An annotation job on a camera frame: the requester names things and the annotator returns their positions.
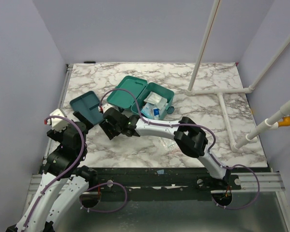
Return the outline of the clear zip bag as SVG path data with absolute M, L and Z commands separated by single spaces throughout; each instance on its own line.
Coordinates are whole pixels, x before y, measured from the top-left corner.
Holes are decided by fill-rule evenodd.
M 174 140 L 170 140 L 170 139 L 163 139 L 163 146 L 167 149 L 167 150 L 173 150 L 177 147 L 177 144 Z

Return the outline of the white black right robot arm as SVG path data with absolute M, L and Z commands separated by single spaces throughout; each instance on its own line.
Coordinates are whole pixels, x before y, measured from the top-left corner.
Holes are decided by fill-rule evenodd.
M 161 121 L 132 115 L 125 116 L 114 107 L 100 108 L 103 121 L 100 127 L 113 139 L 119 134 L 127 137 L 155 136 L 176 142 L 183 154 L 198 159 L 207 169 L 217 189 L 224 189 L 230 184 L 230 171 L 218 157 L 211 152 L 212 146 L 208 145 L 205 127 L 197 125 L 188 117 L 179 121 Z

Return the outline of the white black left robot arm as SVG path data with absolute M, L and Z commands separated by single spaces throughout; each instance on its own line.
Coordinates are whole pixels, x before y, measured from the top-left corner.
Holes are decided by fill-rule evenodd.
M 8 232 L 53 232 L 80 195 L 96 188 L 97 171 L 79 166 L 86 157 L 86 136 L 93 124 L 78 111 L 73 115 L 76 122 L 56 109 L 45 120 L 52 127 L 47 136 L 59 145 L 46 159 L 30 206 Z

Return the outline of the white blue bandage roll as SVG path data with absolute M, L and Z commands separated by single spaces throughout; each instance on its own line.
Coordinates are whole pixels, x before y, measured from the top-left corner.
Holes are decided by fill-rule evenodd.
M 158 108 L 154 108 L 154 109 L 153 109 L 153 118 L 154 118 L 155 120 L 159 120 L 159 118 L 160 118 L 160 111 L 159 111 Z

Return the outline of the yellow pipe fitting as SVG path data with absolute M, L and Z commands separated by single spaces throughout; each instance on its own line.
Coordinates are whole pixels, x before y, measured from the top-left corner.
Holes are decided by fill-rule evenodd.
M 283 117 L 282 120 L 278 122 L 278 126 L 279 127 L 288 127 L 288 126 L 290 126 L 290 115 Z

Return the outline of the white PVC pipe frame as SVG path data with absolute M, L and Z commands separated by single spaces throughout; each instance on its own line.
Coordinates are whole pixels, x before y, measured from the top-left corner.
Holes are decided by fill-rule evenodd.
M 290 0 L 216 0 L 203 39 L 199 58 L 214 50 L 212 40 L 242 50 L 243 87 L 211 94 L 246 93 L 257 122 L 290 97 Z

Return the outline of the teal divided tray insert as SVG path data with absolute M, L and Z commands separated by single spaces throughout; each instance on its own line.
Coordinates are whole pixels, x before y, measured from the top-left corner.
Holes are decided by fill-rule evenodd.
M 100 100 L 94 91 L 88 91 L 69 102 L 74 112 L 79 111 L 94 126 L 103 121 L 103 114 L 99 112 Z

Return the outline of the teal medicine kit box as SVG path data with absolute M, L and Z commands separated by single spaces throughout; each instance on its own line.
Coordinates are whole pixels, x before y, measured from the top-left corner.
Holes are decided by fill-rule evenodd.
M 113 91 L 107 98 L 107 102 L 111 105 L 117 106 L 120 110 L 127 110 L 137 115 L 138 110 L 134 101 L 137 99 L 139 108 L 145 105 L 145 99 L 151 92 L 154 92 L 161 97 L 167 99 L 167 105 L 164 110 L 160 112 L 160 119 L 164 119 L 167 114 L 174 112 L 172 106 L 174 92 L 154 82 L 147 82 L 145 79 L 125 76 L 119 84 L 115 87 L 117 90 Z

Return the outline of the white gauze pad packet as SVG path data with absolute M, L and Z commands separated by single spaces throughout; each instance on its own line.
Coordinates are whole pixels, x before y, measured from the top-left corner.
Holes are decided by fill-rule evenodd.
M 164 105 L 167 104 L 167 99 L 151 91 L 149 95 L 144 99 L 144 102 L 153 104 L 158 109 L 162 109 Z

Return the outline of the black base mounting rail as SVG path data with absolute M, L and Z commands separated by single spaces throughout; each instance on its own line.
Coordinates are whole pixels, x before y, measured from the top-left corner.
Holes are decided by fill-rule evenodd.
M 254 192 L 272 180 L 269 168 L 237 167 L 228 182 L 214 180 L 205 168 L 95 168 L 91 186 L 101 184 L 105 202 L 129 201 L 211 201 L 224 193 Z

